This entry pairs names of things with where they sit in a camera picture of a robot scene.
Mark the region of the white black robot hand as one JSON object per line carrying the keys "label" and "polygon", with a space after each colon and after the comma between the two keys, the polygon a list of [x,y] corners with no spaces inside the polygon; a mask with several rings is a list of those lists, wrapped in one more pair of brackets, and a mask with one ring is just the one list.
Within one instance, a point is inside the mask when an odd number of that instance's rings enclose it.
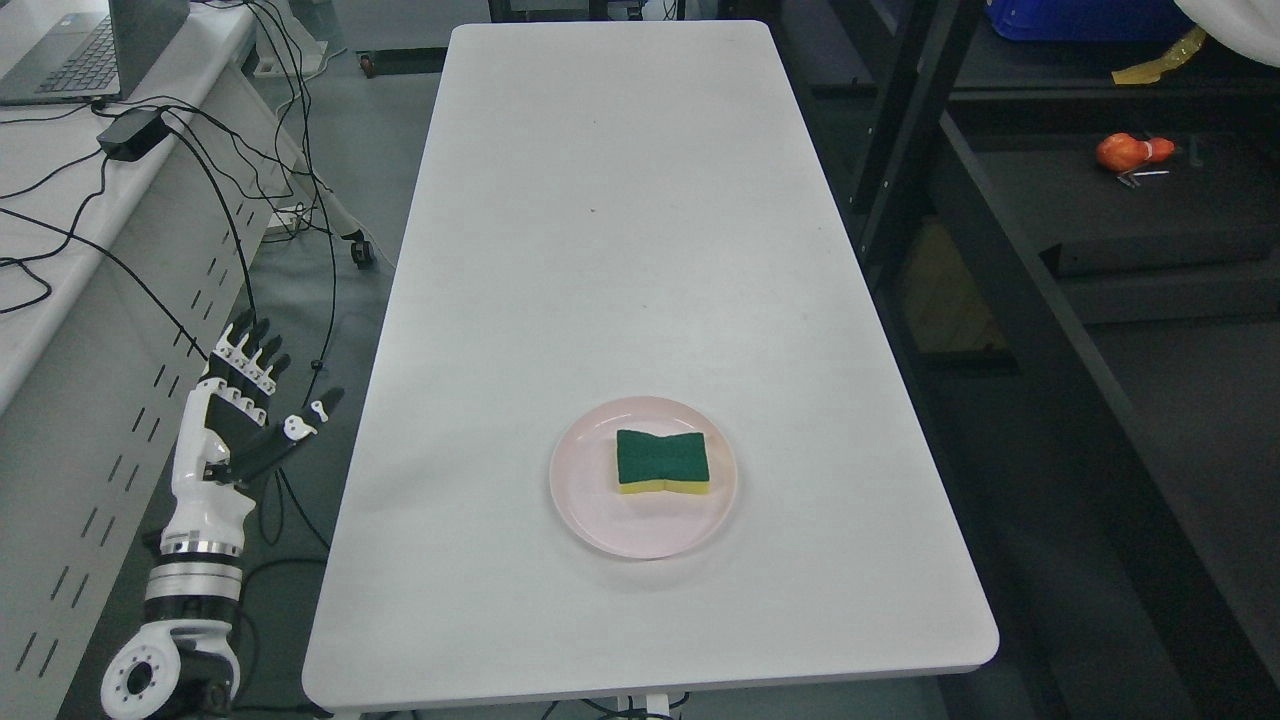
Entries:
{"label": "white black robot hand", "polygon": [[244,520],[266,475],[319,434],[346,392],[333,387],[273,418],[270,402],[291,365],[282,337],[250,310],[218,337],[204,373],[187,396],[172,464],[173,515],[161,530],[161,556],[243,553]]}

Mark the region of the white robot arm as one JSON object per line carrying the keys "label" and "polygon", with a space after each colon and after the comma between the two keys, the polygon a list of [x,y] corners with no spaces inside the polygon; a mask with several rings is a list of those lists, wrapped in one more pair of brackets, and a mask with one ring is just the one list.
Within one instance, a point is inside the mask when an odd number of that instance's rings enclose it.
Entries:
{"label": "white robot arm", "polygon": [[160,553],[143,623],[108,664],[99,692],[110,719],[227,719],[241,691],[230,646],[241,561],[227,553]]}

